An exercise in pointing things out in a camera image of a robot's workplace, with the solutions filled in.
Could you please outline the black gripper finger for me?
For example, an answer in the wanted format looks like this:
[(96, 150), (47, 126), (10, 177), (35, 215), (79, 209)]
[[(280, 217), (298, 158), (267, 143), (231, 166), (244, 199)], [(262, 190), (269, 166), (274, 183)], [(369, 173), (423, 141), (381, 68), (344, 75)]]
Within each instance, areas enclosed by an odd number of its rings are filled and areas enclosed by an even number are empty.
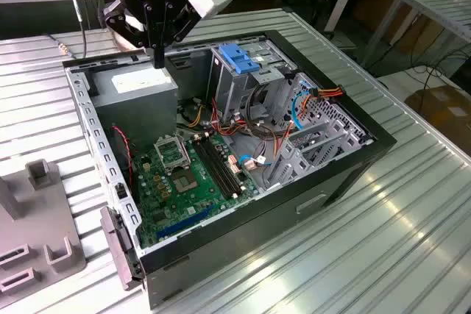
[(181, 42), (200, 19), (201, 16), (187, 1), (166, 3), (158, 41), (158, 68), (164, 67), (165, 49), (175, 42)]
[(145, 49), (152, 66), (159, 68), (159, 47), (151, 43), (149, 32), (143, 24), (140, 27), (134, 26), (135, 23), (139, 23), (136, 18), (131, 24), (127, 21), (125, 10), (121, 0), (115, 0), (107, 5), (103, 10), (106, 25), (129, 44), (138, 49)]

